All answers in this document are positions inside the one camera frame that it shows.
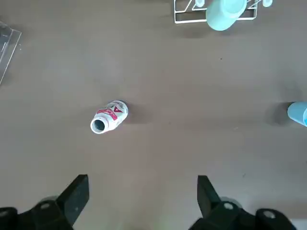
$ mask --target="bottle opening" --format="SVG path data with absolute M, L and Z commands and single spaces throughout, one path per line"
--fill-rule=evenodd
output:
M 94 121 L 94 127 L 98 129 L 99 131 L 105 130 L 105 124 L 101 120 L 95 120 Z

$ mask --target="bottle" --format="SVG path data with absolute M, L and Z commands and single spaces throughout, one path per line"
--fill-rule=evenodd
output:
M 96 112 L 91 121 L 91 130 L 103 134 L 118 127 L 127 116 L 127 105 L 122 101 L 112 101 Z

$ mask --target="wire rack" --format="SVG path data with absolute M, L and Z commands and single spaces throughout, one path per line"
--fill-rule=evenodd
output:
M 212 1 L 206 0 L 203 7 L 197 7 L 195 0 L 174 0 L 174 19 L 176 24 L 206 22 L 206 10 Z M 257 17 L 258 1 L 250 0 L 238 20 L 254 20 Z

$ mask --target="transparent plastic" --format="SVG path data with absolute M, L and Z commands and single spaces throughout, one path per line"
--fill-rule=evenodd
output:
M 19 42 L 21 32 L 0 22 L 0 84 Z

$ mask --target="light blue cup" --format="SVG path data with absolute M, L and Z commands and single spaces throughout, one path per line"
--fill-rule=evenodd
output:
M 294 102 L 288 108 L 288 116 L 292 120 L 307 126 L 307 102 Z
M 228 29 L 243 14 L 247 0 L 213 0 L 206 11 L 208 25 L 218 31 Z

